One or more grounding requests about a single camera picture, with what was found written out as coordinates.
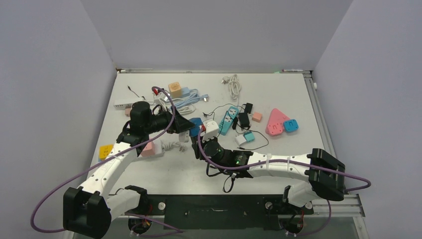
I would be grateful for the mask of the large black power adapter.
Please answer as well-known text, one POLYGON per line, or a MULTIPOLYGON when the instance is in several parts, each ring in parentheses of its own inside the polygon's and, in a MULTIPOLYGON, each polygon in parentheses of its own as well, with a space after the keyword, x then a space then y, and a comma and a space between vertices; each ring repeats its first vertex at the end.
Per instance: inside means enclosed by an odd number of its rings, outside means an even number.
POLYGON ((241 129, 250 129, 249 115, 246 112, 238 114, 238 123, 241 129))

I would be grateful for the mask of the white charger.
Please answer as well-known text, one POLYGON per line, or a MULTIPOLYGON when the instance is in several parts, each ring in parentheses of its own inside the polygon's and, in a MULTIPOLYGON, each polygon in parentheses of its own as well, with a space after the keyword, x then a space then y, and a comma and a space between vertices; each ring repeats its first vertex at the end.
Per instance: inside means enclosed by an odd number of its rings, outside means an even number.
POLYGON ((187 143, 190 140, 190 132, 187 130, 179 134, 179 142, 187 143))

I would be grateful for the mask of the salmon pink usb charger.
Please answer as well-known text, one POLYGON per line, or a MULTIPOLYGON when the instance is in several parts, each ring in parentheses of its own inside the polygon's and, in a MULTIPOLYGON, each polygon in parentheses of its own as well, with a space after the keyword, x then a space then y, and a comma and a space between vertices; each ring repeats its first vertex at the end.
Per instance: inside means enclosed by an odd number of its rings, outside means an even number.
POLYGON ((252 115, 252 120, 255 121, 255 122, 261 122, 262 121, 262 114, 261 113, 258 113, 258 112, 255 112, 252 115))

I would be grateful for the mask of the teal usb charger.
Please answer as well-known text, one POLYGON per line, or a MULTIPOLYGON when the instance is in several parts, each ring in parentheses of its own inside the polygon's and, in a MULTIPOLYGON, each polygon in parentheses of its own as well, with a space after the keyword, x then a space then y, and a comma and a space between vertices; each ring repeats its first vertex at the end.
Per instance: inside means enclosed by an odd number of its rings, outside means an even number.
POLYGON ((246 142, 248 142, 248 143, 253 142, 255 140, 255 136, 254 136, 253 132, 251 132, 251 131, 245 132, 243 134, 243 136, 244 136, 246 142))

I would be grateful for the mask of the teal power strip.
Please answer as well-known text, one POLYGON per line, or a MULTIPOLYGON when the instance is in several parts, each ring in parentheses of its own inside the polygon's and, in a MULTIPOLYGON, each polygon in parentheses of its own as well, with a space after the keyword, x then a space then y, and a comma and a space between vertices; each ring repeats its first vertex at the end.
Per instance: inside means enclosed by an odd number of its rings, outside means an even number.
POLYGON ((237 107, 231 106, 225 112, 224 117, 219 123, 219 134, 226 135, 229 129, 232 127, 233 121, 239 114, 239 109, 237 107))

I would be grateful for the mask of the blue white small adapter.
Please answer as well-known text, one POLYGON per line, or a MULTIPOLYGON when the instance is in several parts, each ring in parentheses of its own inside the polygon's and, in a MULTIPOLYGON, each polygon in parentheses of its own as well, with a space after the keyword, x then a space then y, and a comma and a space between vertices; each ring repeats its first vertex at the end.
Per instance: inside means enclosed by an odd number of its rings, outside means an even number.
POLYGON ((194 128, 189 130, 189 136, 196 137, 199 134, 200 129, 202 128, 203 121, 201 118, 191 118, 189 119, 189 121, 195 125, 194 128))

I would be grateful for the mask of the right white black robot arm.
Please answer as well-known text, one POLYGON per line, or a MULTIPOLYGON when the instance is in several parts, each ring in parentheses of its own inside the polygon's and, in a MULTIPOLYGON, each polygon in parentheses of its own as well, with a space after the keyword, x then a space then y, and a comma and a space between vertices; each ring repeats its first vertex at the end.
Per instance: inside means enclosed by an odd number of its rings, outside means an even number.
POLYGON ((293 179, 281 199, 282 209, 294 213, 315 199, 344 199, 345 165, 323 149, 296 156, 262 154, 250 150, 224 149, 217 138, 192 137, 195 157, 204 160, 232 181, 237 178, 280 177, 293 179))

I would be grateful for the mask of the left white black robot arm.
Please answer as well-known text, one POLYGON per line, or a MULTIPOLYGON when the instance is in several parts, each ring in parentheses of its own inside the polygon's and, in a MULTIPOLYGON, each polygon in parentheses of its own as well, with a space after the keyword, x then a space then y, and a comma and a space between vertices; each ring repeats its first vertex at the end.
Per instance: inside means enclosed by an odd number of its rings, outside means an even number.
POLYGON ((149 104, 136 102, 130 120, 118 136, 111 154, 78 188, 70 187, 63 196, 63 227, 65 230, 101 239, 113 220, 129 210, 143 214, 148 200, 139 188, 124 189, 114 196, 110 192, 126 168, 141 154, 155 132, 183 133, 195 124, 180 115, 175 108, 153 114, 149 104))

